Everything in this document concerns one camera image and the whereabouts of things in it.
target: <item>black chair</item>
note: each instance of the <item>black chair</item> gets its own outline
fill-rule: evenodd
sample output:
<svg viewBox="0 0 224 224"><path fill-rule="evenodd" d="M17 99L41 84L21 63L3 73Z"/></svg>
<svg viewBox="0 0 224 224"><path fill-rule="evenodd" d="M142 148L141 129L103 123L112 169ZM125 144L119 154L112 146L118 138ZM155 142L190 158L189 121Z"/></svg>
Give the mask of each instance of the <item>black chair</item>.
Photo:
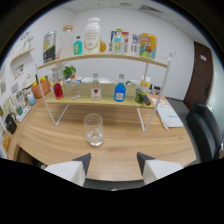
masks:
<svg viewBox="0 0 224 224"><path fill-rule="evenodd" d="M201 162L218 159L223 142L222 134L207 106L196 102L186 117L186 123L197 144Z"/></svg>

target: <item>glass cup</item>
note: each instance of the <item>glass cup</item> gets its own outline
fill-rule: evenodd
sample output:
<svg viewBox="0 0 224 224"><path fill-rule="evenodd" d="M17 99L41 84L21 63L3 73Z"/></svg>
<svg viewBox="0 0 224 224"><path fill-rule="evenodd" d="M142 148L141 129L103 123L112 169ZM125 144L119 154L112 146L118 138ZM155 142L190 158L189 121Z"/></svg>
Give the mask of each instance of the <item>glass cup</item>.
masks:
<svg viewBox="0 0 224 224"><path fill-rule="evenodd" d="M88 114L84 118L84 127L89 144L100 146L104 139L103 118L99 114Z"/></svg>

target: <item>green plant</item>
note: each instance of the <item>green plant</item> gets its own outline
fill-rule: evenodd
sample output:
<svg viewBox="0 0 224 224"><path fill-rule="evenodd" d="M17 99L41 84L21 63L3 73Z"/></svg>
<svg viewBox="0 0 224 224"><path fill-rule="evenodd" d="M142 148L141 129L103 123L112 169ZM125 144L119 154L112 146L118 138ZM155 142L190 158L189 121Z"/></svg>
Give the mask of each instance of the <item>green plant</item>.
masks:
<svg viewBox="0 0 224 224"><path fill-rule="evenodd" d="M76 69L73 65L71 65L70 67L69 66L65 66L65 69L64 69L64 76L65 77L68 77L70 76L72 73L76 72Z"/></svg>

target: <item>box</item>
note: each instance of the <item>box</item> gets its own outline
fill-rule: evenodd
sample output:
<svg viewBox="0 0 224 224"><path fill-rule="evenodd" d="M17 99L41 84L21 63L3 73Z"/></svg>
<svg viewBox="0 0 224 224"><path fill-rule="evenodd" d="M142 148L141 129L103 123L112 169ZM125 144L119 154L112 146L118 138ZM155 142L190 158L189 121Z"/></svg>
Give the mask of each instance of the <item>box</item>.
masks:
<svg viewBox="0 0 224 224"><path fill-rule="evenodd" d="M48 79L46 79L45 81L42 81L40 83L41 83L41 86L42 86L42 89L43 89L43 93L44 93L44 95L46 95L50 91L50 86L49 86ZM39 85L40 84L37 84L36 86L31 86L35 98L41 98L42 97Z"/></svg>

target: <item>wooden table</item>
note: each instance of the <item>wooden table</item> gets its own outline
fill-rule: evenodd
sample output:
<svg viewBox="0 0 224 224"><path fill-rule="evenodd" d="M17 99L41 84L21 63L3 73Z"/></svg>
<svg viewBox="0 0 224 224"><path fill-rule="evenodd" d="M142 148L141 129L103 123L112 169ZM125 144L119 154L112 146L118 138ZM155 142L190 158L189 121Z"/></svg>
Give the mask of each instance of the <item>wooden table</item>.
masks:
<svg viewBox="0 0 224 224"><path fill-rule="evenodd" d="M49 106L56 119L65 108L58 104ZM90 113L103 117L105 137L100 147L90 146L85 138L83 119ZM144 123L150 113L152 110L141 108ZM16 161L19 146L47 165L91 153L87 178L105 181L142 180L137 152L182 166L196 159L185 128L166 131L157 114L148 131L143 133L136 108L70 105L55 126L42 99L18 125L9 146L8 159Z"/></svg>

